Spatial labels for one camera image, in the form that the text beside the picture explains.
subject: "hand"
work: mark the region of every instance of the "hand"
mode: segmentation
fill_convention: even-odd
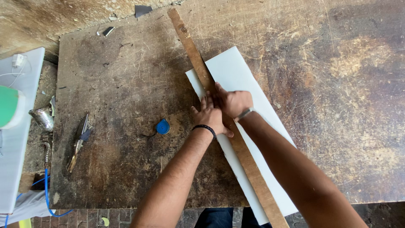
[[[212,128],[216,135],[224,134],[233,137],[233,132],[226,128],[222,123],[222,111],[218,106],[218,100],[212,99],[211,94],[207,91],[207,97],[201,99],[201,111],[192,106],[191,111],[194,115],[195,125],[207,125]]]
[[[243,111],[253,107],[252,95],[248,91],[228,92],[216,82],[217,96],[219,97],[221,110],[235,119]]]

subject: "left hand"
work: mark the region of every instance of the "left hand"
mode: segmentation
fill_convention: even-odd
[[[216,135],[224,134],[228,137],[233,137],[233,132],[226,128],[222,123],[222,111],[218,106],[217,97],[212,98],[209,91],[207,96],[203,96],[201,99],[201,111],[192,106],[191,111],[194,116],[195,125],[207,125],[212,128]]]

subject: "black braided bracelet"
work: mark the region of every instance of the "black braided bracelet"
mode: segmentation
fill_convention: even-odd
[[[193,127],[192,131],[193,131],[194,129],[196,129],[196,128],[199,128],[199,127],[208,129],[208,130],[214,135],[214,138],[213,138],[212,140],[214,140],[214,139],[217,138],[217,136],[216,136],[214,130],[213,130],[212,128],[208,127],[207,125],[204,125],[204,124],[200,124],[200,125],[197,125],[197,126]]]

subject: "silver bangle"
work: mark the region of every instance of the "silver bangle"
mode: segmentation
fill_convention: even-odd
[[[242,113],[239,114],[239,116],[237,116],[234,120],[235,122],[238,122],[239,120],[241,120],[243,117],[247,116],[249,113],[253,112],[254,108],[248,108],[245,111],[243,111]]]

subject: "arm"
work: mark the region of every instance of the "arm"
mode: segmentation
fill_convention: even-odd
[[[222,124],[222,112],[207,92],[201,100],[201,112],[192,107],[195,125],[207,125],[216,134],[224,133],[229,137],[233,133]],[[191,132],[179,152],[172,158],[142,199],[131,223],[138,227],[175,227],[184,208],[195,171],[213,134],[205,128],[196,128]]]
[[[253,107],[249,92],[216,87],[222,110],[230,117]],[[310,227],[367,227],[333,182],[258,113],[249,113],[239,123]]]

